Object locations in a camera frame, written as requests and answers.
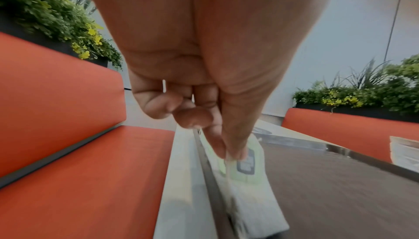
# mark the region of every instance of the hand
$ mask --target hand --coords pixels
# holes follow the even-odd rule
[[[246,156],[267,98],[327,2],[94,1],[125,56],[141,109],[203,128],[217,155],[236,159]]]

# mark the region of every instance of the orange bench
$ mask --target orange bench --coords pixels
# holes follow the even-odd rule
[[[119,126],[121,76],[0,33],[1,238],[152,238],[174,132]]]
[[[390,136],[419,140],[418,123],[310,109],[288,109],[282,126],[389,163]]]

